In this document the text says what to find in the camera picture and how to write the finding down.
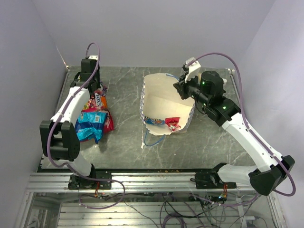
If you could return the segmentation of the orange candy bag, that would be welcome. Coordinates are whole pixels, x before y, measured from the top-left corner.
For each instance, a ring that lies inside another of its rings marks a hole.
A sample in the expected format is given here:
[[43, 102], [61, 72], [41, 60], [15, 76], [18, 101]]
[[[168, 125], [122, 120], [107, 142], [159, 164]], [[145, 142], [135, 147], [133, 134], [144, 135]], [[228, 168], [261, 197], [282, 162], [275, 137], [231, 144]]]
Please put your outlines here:
[[92, 108], [107, 108], [106, 96], [100, 96], [96, 90], [94, 95], [90, 97], [88, 102], [84, 105], [82, 111], [86, 111]]

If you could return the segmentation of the checkered paper bag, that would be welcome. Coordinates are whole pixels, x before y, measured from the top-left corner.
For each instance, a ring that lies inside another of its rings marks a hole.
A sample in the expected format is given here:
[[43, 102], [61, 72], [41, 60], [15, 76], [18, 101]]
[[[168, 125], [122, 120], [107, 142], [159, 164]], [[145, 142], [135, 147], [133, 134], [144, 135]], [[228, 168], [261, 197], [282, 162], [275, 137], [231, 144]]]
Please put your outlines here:
[[[143, 88], [140, 98], [140, 117], [146, 128], [142, 145], [152, 147], [165, 136], [186, 133], [195, 111], [192, 98], [182, 100], [173, 84], [178, 77], [168, 73], [155, 73], [143, 77]], [[165, 120], [169, 117], [179, 117], [180, 129], [172, 132], [166, 124], [154, 126], [144, 122], [144, 117]]]

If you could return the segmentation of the red candy packet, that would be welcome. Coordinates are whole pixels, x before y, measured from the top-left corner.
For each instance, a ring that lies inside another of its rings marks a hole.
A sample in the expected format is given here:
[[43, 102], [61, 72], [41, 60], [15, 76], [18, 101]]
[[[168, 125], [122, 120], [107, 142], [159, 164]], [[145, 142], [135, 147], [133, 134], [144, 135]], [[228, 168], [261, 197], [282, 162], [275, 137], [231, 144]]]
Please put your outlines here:
[[174, 132], [181, 128], [181, 126], [179, 125], [179, 120], [179, 117], [169, 117], [165, 119], [165, 124], [172, 132]]

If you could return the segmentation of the blue snack bag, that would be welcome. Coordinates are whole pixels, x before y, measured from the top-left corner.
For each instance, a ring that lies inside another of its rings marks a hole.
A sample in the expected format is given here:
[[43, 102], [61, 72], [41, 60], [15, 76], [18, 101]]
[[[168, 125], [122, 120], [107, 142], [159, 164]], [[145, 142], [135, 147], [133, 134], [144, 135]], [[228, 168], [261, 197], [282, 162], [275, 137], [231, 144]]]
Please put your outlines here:
[[99, 143], [104, 134], [107, 116], [104, 112], [82, 112], [75, 124], [79, 141], [94, 140], [95, 143]]

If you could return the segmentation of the pink chips bag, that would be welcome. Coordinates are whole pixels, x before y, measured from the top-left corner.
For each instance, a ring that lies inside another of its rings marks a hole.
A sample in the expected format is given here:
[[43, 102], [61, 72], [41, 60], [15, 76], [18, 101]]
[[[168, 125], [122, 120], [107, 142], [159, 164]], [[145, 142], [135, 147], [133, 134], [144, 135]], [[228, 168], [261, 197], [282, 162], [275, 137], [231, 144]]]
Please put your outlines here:
[[103, 130], [103, 134], [114, 130], [114, 122], [108, 108], [93, 107], [83, 110], [85, 117], [96, 130]]

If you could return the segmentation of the blue candy packet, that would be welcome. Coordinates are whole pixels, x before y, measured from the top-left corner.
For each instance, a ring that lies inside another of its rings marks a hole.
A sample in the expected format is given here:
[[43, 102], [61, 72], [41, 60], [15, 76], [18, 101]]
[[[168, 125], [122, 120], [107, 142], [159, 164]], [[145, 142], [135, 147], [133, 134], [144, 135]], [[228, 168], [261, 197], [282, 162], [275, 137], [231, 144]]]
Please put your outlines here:
[[159, 125], [164, 125], [165, 121], [162, 119], [158, 118], [150, 118], [148, 116], [144, 117], [144, 122], [148, 125], [154, 125], [154, 126], [159, 126]]

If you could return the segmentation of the purple snack packet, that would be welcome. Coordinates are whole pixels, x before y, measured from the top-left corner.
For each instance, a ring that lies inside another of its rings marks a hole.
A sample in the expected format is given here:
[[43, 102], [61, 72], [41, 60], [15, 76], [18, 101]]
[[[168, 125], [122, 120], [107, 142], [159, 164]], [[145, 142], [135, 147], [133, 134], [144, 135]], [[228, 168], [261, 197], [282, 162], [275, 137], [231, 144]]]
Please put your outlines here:
[[103, 83], [103, 82], [100, 82], [100, 90], [102, 90], [104, 93], [106, 93], [106, 92], [107, 92], [107, 86], [106, 86], [106, 85], [104, 85], [104, 83]]
[[98, 94], [103, 97], [105, 97], [107, 94], [107, 89], [98, 89], [97, 91], [98, 91]]

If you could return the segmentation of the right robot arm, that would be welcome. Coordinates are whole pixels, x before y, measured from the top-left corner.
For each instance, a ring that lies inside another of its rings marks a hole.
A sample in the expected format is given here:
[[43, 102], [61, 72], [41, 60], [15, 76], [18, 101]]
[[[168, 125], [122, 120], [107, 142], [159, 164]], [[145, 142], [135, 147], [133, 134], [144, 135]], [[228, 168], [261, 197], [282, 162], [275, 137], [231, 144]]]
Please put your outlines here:
[[232, 135], [255, 163], [253, 166], [220, 163], [213, 168], [210, 184], [220, 188], [226, 182], [241, 183], [267, 196], [288, 177], [295, 161], [290, 155], [282, 156], [258, 136], [239, 106], [224, 96], [226, 82], [217, 72], [205, 71], [192, 79], [182, 75], [173, 86], [181, 99], [192, 98], [201, 105], [204, 114]]

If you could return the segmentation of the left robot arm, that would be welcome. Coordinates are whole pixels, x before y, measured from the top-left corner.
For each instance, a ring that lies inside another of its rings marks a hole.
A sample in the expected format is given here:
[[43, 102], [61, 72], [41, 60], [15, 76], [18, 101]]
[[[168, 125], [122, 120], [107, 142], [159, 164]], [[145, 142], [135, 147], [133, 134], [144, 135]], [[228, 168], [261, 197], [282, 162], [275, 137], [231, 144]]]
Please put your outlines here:
[[66, 166], [72, 171], [70, 190], [91, 189], [97, 182], [94, 165], [80, 153], [75, 124], [86, 102], [100, 88], [99, 69], [98, 56], [82, 59], [81, 70], [71, 82], [64, 103], [50, 120], [42, 121], [39, 126], [44, 156], [53, 166]]

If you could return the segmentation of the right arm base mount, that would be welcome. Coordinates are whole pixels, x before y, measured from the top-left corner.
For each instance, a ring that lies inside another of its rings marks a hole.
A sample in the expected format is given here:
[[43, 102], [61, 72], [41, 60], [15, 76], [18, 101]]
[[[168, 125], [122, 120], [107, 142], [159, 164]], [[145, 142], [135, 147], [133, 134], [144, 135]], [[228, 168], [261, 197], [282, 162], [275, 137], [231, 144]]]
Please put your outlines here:
[[220, 179], [215, 171], [201, 171], [195, 173], [193, 178], [190, 178], [191, 182], [194, 182], [197, 189], [236, 189], [237, 184], [235, 182], [224, 182]]

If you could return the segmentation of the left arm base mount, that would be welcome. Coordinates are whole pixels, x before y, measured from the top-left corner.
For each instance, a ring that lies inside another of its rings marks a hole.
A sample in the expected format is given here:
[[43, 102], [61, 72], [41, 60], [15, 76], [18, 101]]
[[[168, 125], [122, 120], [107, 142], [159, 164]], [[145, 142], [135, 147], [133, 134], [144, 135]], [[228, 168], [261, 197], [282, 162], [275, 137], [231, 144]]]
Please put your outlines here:
[[96, 180], [88, 180], [83, 177], [79, 177], [76, 175], [71, 175], [69, 178], [67, 188], [69, 190], [92, 190], [92, 189], [99, 189], [99, 190], [110, 190], [111, 189], [111, 181], [112, 175], [108, 172], [98, 171], [95, 176], [92, 178], [99, 179]]

